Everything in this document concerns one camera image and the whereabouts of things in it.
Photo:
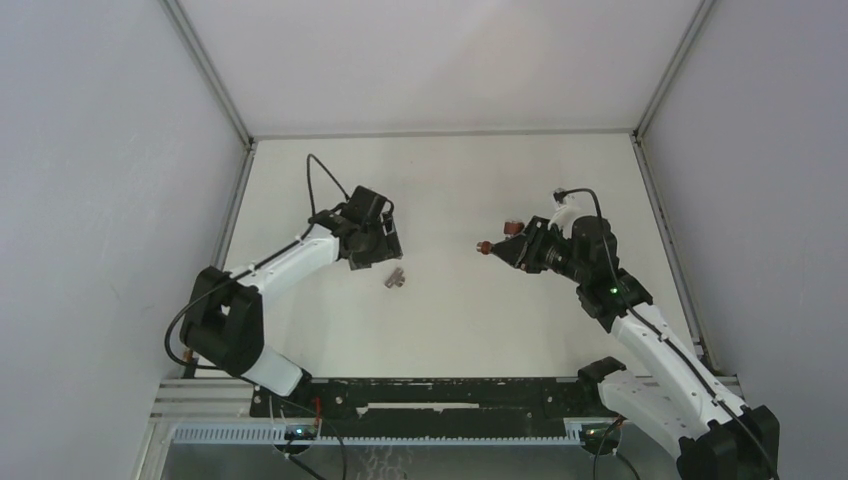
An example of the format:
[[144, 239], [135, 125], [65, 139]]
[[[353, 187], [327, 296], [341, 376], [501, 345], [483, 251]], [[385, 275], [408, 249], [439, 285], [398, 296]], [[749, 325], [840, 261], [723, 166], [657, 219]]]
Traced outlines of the red brown water faucet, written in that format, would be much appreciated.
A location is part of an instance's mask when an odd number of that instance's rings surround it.
[[494, 241], [483, 240], [476, 244], [476, 251], [483, 255], [491, 255], [494, 252], [496, 244], [509, 240], [517, 234], [521, 233], [525, 228], [525, 223], [520, 220], [510, 219], [504, 222], [503, 234], [501, 238]]

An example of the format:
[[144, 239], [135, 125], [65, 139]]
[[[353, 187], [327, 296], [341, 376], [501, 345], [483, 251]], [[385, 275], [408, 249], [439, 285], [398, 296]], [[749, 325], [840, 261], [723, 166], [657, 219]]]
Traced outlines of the silver metal tee fitting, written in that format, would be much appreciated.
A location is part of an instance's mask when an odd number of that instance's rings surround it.
[[400, 288], [406, 282], [405, 271], [401, 267], [396, 267], [384, 281], [384, 286], [388, 289]]

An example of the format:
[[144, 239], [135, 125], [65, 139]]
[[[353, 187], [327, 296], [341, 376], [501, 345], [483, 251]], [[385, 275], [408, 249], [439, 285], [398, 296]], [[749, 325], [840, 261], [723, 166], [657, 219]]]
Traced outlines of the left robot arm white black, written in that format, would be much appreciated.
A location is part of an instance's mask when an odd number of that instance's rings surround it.
[[269, 257], [234, 271], [205, 268], [177, 316], [180, 342], [212, 368], [274, 393], [286, 415], [305, 414], [313, 401], [305, 384], [311, 375], [266, 342], [266, 307], [338, 261], [361, 270], [401, 258], [394, 210], [386, 196], [358, 186], [347, 200], [314, 212], [304, 233]]

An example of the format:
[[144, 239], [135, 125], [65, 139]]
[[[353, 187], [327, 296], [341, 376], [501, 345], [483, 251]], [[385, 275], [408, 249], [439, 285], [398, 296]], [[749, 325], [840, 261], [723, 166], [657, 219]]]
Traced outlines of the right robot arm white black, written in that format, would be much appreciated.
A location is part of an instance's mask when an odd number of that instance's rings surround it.
[[550, 271], [576, 285], [587, 315], [626, 348], [657, 382], [640, 386], [620, 361], [582, 368], [579, 406], [609, 410], [633, 423], [675, 461], [683, 479], [776, 479], [780, 424], [766, 406], [751, 407], [681, 345], [653, 298], [619, 267], [609, 222], [581, 216], [565, 236], [544, 218], [508, 222], [503, 240], [476, 249], [528, 274]]

